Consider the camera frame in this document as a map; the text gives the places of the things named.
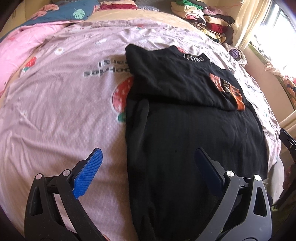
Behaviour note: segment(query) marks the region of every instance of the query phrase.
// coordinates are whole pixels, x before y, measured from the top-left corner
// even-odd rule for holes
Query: mattress
[[[0,204],[21,233],[35,175],[72,169],[99,147],[103,164],[79,200],[111,240],[137,240],[128,200],[122,115],[126,94],[117,94],[128,88],[132,77],[124,51],[129,43],[148,50],[175,45],[194,55],[205,53],[211,62],[232,71],[262,124],[274,197],[281,192],[279,125],[244,68],[220,44],[174,15],[104,10],[46,39],[0,99]],[[66,226],[73,229],[59,199],[57,203]]]

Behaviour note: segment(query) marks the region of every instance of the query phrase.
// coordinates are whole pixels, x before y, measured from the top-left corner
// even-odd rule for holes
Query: green cloth
[[[194,7],[197,7],[198,9],[202,10],[203,7],[202,6],[198,6],[198,5],[195,5],[187,0],[177,0],[176,3],[178,5],[181,5],[181,6],[186,6],[186,5],[189,5],[189,6],[194,6]]]

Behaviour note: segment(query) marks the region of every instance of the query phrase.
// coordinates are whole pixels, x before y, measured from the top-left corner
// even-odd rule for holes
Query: blue textured pad
[[[103,161],[103,153],[98,149],[87,161],[83,169],[74,179],[73,194],[78,199],[83,196]]]

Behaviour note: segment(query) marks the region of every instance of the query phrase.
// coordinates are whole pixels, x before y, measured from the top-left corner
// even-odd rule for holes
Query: orange graphic print
[[[225,92],[225,93],[230,93],[233,96],[233,98],[235,99],[235,101],[237,103],[237,110],[245,110],[245,105],[242,102],[242,95],[240,94],[239,89],[232,86],[226,80],[222,80],[222,82],[223,82],[223,87],[222,87],[221,86],[221,78],[216,75],[213,75],[211,73],[210,73],[210,78],[214,82],[214,84],[216,85],[216,87],[218,88],[219,91]]]

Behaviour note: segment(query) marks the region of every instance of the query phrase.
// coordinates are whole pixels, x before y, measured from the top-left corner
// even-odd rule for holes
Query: bed sheet
[[[128,88],[131,80],[124,55],[129,43],[150,50],[176,45],[187,53],[204,52],[219,67],[234,72],[246,97],[253,98],[256,111],[264,112],[262,116],[257,114],[265,135],[274,137],[273,146],[268,147],[277,150],[277,122],[268,111],[263,93],[221,45],[196,29],[189,31],[150,20],[89,19],[63,29],[45,43],[34,56],[36,65],[23,72],[2,98],[0,203],[19,231],[23,232],[25,204],[35,174],[57,175],[85,159],[94,147],[100,147],[103,164],[81,203],[112,241],[137,240],[128,201],[125,125],[119,118],[124,97],[113,98],[119,90]],[[276,159],[270,157],[269,162],[272,166]],[[61,214],[71,227],[63,210]]]

